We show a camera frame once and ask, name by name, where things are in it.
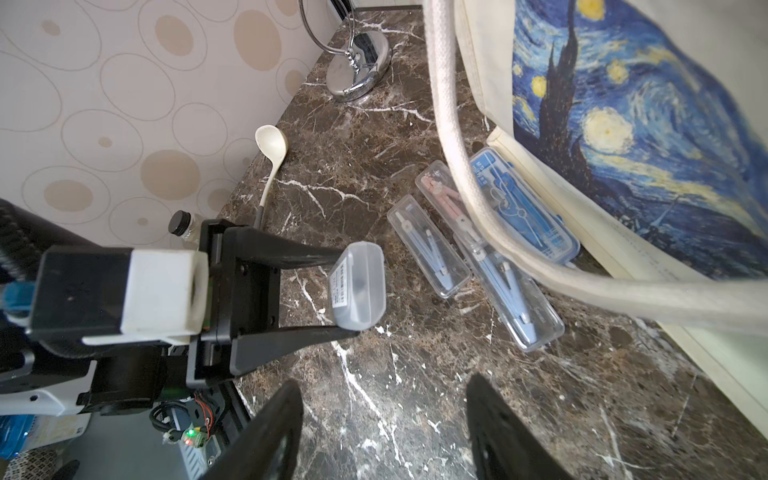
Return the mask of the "clear case light-blue compass long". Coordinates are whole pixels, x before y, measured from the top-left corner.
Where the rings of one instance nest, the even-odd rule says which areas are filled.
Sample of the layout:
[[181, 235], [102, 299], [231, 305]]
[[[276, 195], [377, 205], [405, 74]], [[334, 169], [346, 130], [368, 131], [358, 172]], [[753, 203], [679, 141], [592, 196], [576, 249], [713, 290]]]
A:
[[458, 235], [454, 240], [521, 350], [541, 349], [565, 333], [564, 322], [530, 276], [490, 246], [472, 249]]

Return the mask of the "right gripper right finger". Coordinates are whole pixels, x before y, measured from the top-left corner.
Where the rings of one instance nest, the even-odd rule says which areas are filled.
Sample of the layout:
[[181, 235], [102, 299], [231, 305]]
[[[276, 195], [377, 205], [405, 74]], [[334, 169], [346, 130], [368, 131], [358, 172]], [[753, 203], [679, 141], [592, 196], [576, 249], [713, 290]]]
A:
[[466, 388], [466, 415], [479, 479], [569, 479], [482, 375]]

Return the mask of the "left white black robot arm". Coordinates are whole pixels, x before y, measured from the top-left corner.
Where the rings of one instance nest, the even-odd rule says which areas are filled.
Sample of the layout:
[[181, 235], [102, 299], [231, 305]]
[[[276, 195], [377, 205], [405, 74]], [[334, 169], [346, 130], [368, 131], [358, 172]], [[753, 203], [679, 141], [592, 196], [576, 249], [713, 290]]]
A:
[[279, 322], [285, 270], [341, 251], [226, 220], [196, 250], [102, 247], [1, 205], [1, 411], [116, 415], [248, 375], [337, 326]]

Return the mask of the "clear case red label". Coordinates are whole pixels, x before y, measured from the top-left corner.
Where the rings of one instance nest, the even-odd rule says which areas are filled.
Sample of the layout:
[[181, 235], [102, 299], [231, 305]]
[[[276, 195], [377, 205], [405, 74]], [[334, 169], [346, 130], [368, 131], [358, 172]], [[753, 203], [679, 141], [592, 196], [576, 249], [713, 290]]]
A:
[[368, 330], [386, 312], [385, 259], [381, 247], [355, 242], [342, 253], [329, 275], [332, 318], [340, 328]]

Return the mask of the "clear case light-blue compass short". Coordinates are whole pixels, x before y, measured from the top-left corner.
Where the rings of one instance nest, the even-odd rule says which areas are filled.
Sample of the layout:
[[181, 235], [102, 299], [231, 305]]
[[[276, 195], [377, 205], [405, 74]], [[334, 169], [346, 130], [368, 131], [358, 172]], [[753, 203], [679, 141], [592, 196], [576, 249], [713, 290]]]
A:
[[468, 266], [412, 195], [401, 198], [387, 219], [438, 296], [449, 299], [470, 280]]

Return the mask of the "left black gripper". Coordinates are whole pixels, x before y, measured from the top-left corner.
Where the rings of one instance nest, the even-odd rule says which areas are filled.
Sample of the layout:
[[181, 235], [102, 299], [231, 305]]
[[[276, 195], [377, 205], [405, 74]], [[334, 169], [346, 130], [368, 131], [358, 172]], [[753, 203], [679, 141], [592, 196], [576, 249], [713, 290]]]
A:
[[343, 249], [206, 220], [199, 251], [208, 256], [209, 274], [203, 328], [187, 357], [189, 387], [210, 387], [303, 348], [359, 335], [338, 326], [278, 329], [280, 270], [333, 265]]

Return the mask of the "clear case pink compass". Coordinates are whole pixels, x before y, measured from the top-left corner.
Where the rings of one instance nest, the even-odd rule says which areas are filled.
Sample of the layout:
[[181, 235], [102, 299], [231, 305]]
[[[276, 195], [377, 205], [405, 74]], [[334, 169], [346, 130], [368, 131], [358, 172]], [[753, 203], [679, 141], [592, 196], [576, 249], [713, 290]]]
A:
[[485, 239], [469, 217], [448, 166], [432, 162], [415, 180], [417, 188], [468, 247], [482, 246]]

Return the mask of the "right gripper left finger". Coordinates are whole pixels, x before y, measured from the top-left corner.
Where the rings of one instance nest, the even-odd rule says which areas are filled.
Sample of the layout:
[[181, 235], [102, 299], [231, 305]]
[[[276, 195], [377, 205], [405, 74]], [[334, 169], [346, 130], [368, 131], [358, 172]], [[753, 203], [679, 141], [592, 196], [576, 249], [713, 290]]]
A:
[[303, 413], [300, 386], [287, 380], [202, 479], [292, 479]]

